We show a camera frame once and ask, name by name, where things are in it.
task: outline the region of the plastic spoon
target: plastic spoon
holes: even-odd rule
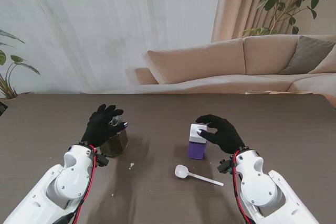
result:
[[[205,178],[205,177],[202,177],[202,176],[198,176],[196,174],[193,174],[193,173],[190,173],[188,171],[188,168],[185,167],[184,165],[177,165],[176,169],[175,169],[175,175],[179,178],[186,178],[187,176],[192,176],[194,178],[199,178],[201,180],[204,180],[204,181],[207,181],[207,182],[210,182],[210,183],[213,183],[215,185],[219,185],[219,186],[224,186],[223,183],[221,182],[217,182],[217,181],[214,181],[212,179],[208,179],[208,178]]]

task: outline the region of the gray cushion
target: gray cushion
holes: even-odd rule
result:
[[[293,57],[279,74],[302,74],[310,72],[330,53],[335,44],[335,41],[324,41],[300,36]]]

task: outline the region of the beige sofa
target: beige sofa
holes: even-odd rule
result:
[[[308,37],[336,40],[336,35]],[[123,89],[122,92],[312,91],[325,95],[336,107],[336,71],[278,74],[293,56],[298,39],[298,35],[255,36],[196,48],[148,51],[144,54],[148,68],[133,69],[136,78],[131,80],[137,87]]]

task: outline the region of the table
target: table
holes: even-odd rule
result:
[[[102,103],[125,110],[129,146],[96,170],[79,223],[243,223],[232,177],[216,168],[228,155],[209,144],[204,160],[187,157],[190,124],[203,114],[227,118],[264,158],[264,172],[279,172],[320,223],[334,222],[336,110],[321,95],[237,94],[19,97],[0,117],[0,221],[47,169],[63,164]],[[225,186],[178,179],[178,164]]]

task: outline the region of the red cable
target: red cable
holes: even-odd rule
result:
[[[236,153],[233,156],[233,167],[232,167],[232,176],[233,176],[233,181],[234,181],[234,191],[235,191],[235,197],[236,197],[236,201],[237,201],[237,205],[238,208],[240,210],[240,212],[243,214],[244,219],[247,221],[248,224],[251,224],[251,222],[249,221],[248,217],[245,215],[243,208],[241,207],[240,201],[239,201],[239,196],[237,194],[237,181],[236,181],[236,156],[238,155],[238,153],[240,152],[240,150],[236,151]]]
[[[96,148],[95,148],[93,145],[89,144],[89,147],[92,149],[92,151],[93,151],[94,153],[96,152]],[[94,157],[93,157],[93,164],[92,164],[93,167],[92,167],[92,173],[91,173],[90,183],[89,183],[88,189],[87,189],[87,191],[86,191],[86,194],[85,194],[84,197],[83,197],[83,201],[86,200],[86,198],[87,198],[88,195],[89,195],[89,191],[90,191],[90,189],[91,189],[91,185],[92,185],[93,177],[94,177],[94,172],[96,171],[96,161],[97,161],[97,156],[94,156]],[[73,221],[74,224],[77,223],[77,220],[78,220],[79,215],[80,215],[80,209],[81,209],[81,208],[82,208],[82,205],[80,205],[80,206],[78,207],[77,214],[76,214],[76,218],[75,218],[75,220]]]

